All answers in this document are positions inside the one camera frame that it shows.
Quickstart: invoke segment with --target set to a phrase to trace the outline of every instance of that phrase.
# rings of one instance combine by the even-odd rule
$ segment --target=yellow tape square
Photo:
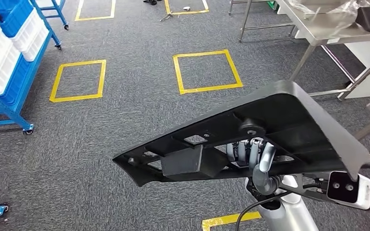
[[[81,9],[83,8],[83,3],[84,3],[84,0],[80,0],[79,6],[77,7],[76,18],[74,21],[88,21],[88,20],[114,18],[114,12],[116,11],[116,0],[111,0],[110,16],[91,17],[91,18],[80,18]]]
[[[171,13],[170,3],[168,2],[168,0],[164,0],[164,1],[165,1],[165,9],[167,10],[167,14],[169,14],[169,13]],[[202,11],[172,12],[172,15],[191,14],[191,13],[206,13],[206,12],[209,12],[209,8],[208,8],[208,4],[206,3],[206,0],[202,0],[202,2],[203,2],[203,6],[205,8]]]
[[[225,85],[217,85],[212,87],[204,87],[204,88],[193,88],[193,89],[184,89],[184,84],[182,81],[181,76],[181,69],[179,68],[178,58],[182,57],[195,57],[195,56],[204,56],[204,55],[217,55],[217,54],[224,54],[226,59],[230,65],[230,69],[232,70],[233,76],[235,77],[236,83],[233,84],[225,84]],[[240,80],[238,71],[236,70],[235,64],[233,63],[232,58],[230,57],[230,53],[228,50],[223,51],[210,51],[210,52],[200,52],[200,53],[188,53],[188,54],[176,54],[173,56],[173,64],[175,67],[176,72],[176,79],[178,81],[178,88],[179,93],[194,93],[194,92],[202,92],[202,91],[209,91],[209,90],[223,90],[229,88],[241,88],[243,87],[242,81]]]
[[[68,66],[80,66],[80,65],[90,65],[90,64],[101,64],[100,79],[99,79],[99,83],[98,83],[97,94],[56,98],[56,93],[57,93],[57,89],[59,87],[60,77],[62,76],[63,69],[65,67],[68,67]],[[66,101],[101,98],[103,96],[104,76],[105,75],[106,75],[106,60],[105,59],[104,60],[94,60],[94,61],[84,61],[84,62],[77,62],[77,63],[61,64],[59,69],[57,70],[57,75],[56,75],[56,78],[54,79],[53,88],[52,88],[52,92],[50,94],[49,100],[54,102],[54,103],[58,103],[58,102],[66,102]]]

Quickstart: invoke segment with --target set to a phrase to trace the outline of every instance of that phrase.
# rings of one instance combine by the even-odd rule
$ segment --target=gray carpet floor
[[[172,10],[200,0],[170,0]],[[268,83],[287,79],[307,42],[287,37],[289,28],[248,31],[237,42],[244,4],[227,15],[228,0],[207,0],[209,13],[175,16],[167,21],[163,1],[116,0],[112,19],[74,22],[78,0],[68,0],[64,15],[50,19],[63,50],[47,49],[22,115],[35,125],[24,136],[16,127],[0,128],[0,203],[9,202],[0,231],[198,231],[204,219],[240,212],[252,201],[243,179],[150,183],[136,187],[110,157],[143,140],[247,95]],[[81,17],[107,16],[110,0],[85,0]],[[266,3],[251,10],[249,24],[288,22]],[[180,95],[172,56],[228,49],[242,88]],[[354,74],[362,64],[344,47],[333,51]],[[63,63],[106,59],[102,98],[49,101],[57,68]],[[180,58],[184,87],[234,83],[224,57]],[[70,67],[58,97],[96,93],[99,67]],[[316,49],[297,83],[307,92],[330,90],[346,82],[333,61]],[[370,122],[370,99],[317,101],[350,132]],[[370,150],[370,135],[362,140]],[[370,170],[362,171],[370,177]],[[370,230],[370,211],[305,199],[320,230]],[[211,228],[231,230],[232,224]],[[245,221],[241,230],[267,230],[262,219]]]

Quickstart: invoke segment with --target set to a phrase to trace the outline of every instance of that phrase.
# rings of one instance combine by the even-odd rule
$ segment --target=yellow floor tape
[[[97,93],[92,94],[92,95],[79,95],[79,96],[56,98],[56,93],[57,93],[57,89],[59,88],[60,77],[62,76],[63,68],[68,67],[68,66],[80,66],[80,65],[90,65],[90,64],[101,64],[100,79],[99,79],[99,83],[98,83]],[[56,75],[56,78],[54,79],[53,88],[52,88],[52,92],[50,94],[49,100],[54,102],[54,103],[58,103],[58,102],[66,102],[66,101],[101,98],[103,96],[103,87],[104,87],[105,75],[106,75],[106,60],[105,59],[61,64],[59,69],[57,70],[57,75]]]
[[[233,84],[225,84],[225,85],[217,85],[217,86],[212,86],[212,87],[184,89],[184,83],[182,81],[181,69],[179,67],[178,58],[195,57],[195,56],[205,56],[205,55],[217,55],[217,54],[224,54],[226,56],[227,62],[230,65],[230,69],[232,70],[232,73],[233,73],[233,76],[235,77],[236,83],[233,83]],[[230,53],[229,53],[228,50],[209,51],[209,52],[198,52],[198,53],[187,53],[187,54],[176,54],[172,58],[173,58],[173,64],[174,64],[174,67],[175,67],[176,79],[178,81],[178,89],[179,89],[179,93],[180,94],[194,93],[194,92],[202,92],[202,91],[209,91],[209,90],[223,90],[223,89],[241,88],[241,87],[243,87],[243,84],[242,84],[242,81],[240,80],[238,71],[236,70],[235,64],[233,63],[233,60],[230,57]]]
[[[239,217],[239,214],[233,214],[233,215],[228,215],[228,216],[203,220],[202,221],[202,230],[203,231],[210,231],[211,227],[213,227],[213,226],[235,223],[238,220],[238,217]],[[242,221],[253,220],[253,219],[258,219],[258,218],[261,218],[259,212],[250,212],[250,213],[246,213],[242,217]]]
[[[165,9],[167,10],[167,14],[169,14],[169,13],[171,13],[170,3],[168,2],[168,0],[164,0],[164,1],[165,1]],[[202,2],[203,2],[203,6],[205,8],[202,11],[173,12],[172,15],[190,14],[190,13],[206,13],[206,12],[209,12],[209,8],[208,8],[208,4],[206,3],[206,0],[202,0]]]
[[[80,18],[81,9],[83,8],[84,0],[80,0],[79,6],[77,7],[77,14],[74,21],[88,21],[96,19],[107,19],[114,18],[114,12],[116,11],[116,0],[111,0],[111,13],[110,16],[101,16],[101,17],[91,17],[91,18]]]

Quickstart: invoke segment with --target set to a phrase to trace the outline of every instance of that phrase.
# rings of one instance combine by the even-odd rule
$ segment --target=black cable
[[[239,226],[240,226],[240,222],[242,221],[242,217],[243,217],[247,212],[249,212],[249,210],[251,210],[252,208],[254,208],[254,207],[256,207],[256,206],[262,205],[262,204],[267,203],[267,202],[269,202],[269,201],[276,200],[276,199],[281,198],[281,197],[283,197],[283,196],[285,196],[285,195],[288,195],[288,194],[290,194],[290,192],[284,192],[284,193],[278,194],[278,195],[276,195],[276,196],[270,197],[270,198],[268,198],[268,199],[265,199],[265,200],[263,200],[263,201],[258,201],[258,202],[256,202],[256,203],[254,203],[254,204],[252,204],[252,205],[248,206],[247,208],[245,208],[245,209],[240,213],[240,215],[239,215],[239,217],[238,217],[238,220],[236,221],[236,228],[235,228],[235,231],[239,231]]]

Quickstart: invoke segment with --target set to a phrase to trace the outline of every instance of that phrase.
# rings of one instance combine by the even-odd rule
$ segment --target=black shoe
[[[156,5],[157,1],[161,1],[161,0],[144,0],[143,2],[151,3],[151,5]]]

